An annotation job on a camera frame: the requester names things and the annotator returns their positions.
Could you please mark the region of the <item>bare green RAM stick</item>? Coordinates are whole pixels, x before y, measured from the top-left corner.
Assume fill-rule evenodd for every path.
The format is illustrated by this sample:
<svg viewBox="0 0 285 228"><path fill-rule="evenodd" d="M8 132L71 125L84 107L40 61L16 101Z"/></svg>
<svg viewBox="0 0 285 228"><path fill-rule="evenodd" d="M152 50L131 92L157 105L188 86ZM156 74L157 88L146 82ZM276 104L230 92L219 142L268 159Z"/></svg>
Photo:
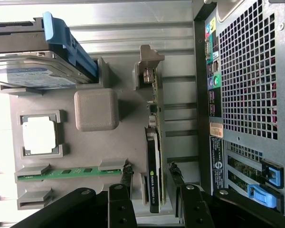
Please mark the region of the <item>bare green RAM stick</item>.
<svg viewBox="0 0 285 228"><path fill-rule="evenodd" d="M94 176L120 175L122 169L100 170L97 166L66 169L48 169L41 174L21 174L17 177L18 181L38 181L38 180L56 180L68 178L82 178Z"/></svg>

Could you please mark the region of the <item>blue case release latch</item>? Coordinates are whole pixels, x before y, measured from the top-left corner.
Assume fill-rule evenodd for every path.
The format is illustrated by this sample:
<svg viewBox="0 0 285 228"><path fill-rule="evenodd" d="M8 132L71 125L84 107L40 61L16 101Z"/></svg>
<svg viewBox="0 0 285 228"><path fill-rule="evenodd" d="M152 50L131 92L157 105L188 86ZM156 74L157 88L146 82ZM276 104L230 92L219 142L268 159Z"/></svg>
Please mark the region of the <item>blue case release latch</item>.
<svg viewBox="0 0 285 228"><path fill-rule="evenodd" d="M248 185L247 194L250 199L253 199L265 207L274 209L277 206L276 197L265 189L261 188L260 185Z"/></svg>

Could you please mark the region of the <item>open black PC case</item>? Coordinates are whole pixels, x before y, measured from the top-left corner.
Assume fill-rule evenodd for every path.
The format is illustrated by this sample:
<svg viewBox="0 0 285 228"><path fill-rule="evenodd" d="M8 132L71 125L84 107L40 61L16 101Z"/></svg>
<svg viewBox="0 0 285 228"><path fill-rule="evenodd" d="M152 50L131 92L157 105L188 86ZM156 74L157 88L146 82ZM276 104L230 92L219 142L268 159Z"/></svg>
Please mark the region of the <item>open black PC case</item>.
<svg viewBox="0 0 285 228"><path fill-rule="evenodd" d="M285 215L285 0L194 0L200 183Z"/></svg>

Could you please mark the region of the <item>grey printed parts rack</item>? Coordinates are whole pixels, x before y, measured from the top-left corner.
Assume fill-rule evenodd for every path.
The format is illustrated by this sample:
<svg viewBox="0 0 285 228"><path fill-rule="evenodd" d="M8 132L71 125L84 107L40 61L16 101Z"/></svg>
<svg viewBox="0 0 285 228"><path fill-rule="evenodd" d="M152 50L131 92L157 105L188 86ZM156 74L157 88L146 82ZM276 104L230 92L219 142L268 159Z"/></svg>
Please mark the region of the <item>grey printed parts rack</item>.
<svg viewBox="0 0 285 228"><path fill-rule="evenodd" d="M149 212L143 175L146 170L145 128L149 116L148 90L132 90L130 76L111 89L114 75L101 63L100 85L37 91L0 86L9 98L15 155L15 176L41 174L48 169L97 166L100 170L134 165L133 205L142 224L173 224L170 206L158 214ZM57 147L49 154L32 155L24 148L22 125L29 117L49 116L56 124Z"/></svg>

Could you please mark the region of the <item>hard disk in blue caddy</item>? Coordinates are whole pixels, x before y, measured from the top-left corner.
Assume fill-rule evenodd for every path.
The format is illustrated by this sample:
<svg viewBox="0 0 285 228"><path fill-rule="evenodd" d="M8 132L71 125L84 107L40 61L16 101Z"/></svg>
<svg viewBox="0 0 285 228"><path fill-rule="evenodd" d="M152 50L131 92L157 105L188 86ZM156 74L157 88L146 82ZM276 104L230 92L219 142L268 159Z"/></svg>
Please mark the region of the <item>hard disk in blue caddy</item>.
<svg viewBox="0 0 285 228"><path fill-rule="evenodd" d="M50 12L32 21L0 22L0 84L38 90L99 81L98 64Z"/></svg>

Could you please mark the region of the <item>silver CPU chip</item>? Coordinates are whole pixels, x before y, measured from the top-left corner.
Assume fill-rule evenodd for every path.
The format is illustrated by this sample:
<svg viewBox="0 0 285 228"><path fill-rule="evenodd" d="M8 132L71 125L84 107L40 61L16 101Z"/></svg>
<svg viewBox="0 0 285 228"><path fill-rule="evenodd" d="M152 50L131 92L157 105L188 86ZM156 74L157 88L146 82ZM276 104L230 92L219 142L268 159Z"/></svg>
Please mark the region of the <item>silver CPU chip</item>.
<svg viewBox="0 0 285 228"><path fill-rule="evenodd" d="M24 148L32 155L49 154L57 147L56 124L49 116L29 117L22 131Z"/></svg>

